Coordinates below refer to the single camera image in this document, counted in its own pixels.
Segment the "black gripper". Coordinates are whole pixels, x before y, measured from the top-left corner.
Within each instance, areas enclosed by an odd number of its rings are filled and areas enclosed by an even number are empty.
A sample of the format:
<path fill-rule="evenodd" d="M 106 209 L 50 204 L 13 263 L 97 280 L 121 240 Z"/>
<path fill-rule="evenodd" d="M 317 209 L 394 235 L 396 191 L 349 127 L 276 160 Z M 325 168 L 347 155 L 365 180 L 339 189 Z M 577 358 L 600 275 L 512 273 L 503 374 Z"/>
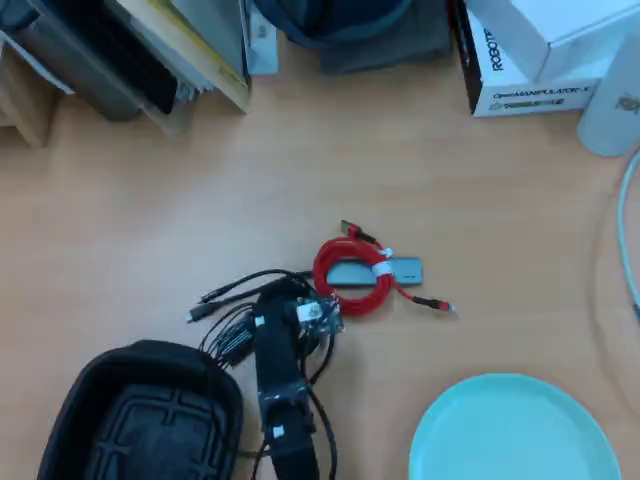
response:
<path fill-rule="evenodd" d="M 297 340 L 301 334 L 296 313 L 297 299 L 310 297 L 310 285 L 292 278 L 283 278 L 282 283 L 269 282 L 260 287 L 256 312 L 265 314 L 268 320 L 274 320 L 292 339 Z"/>

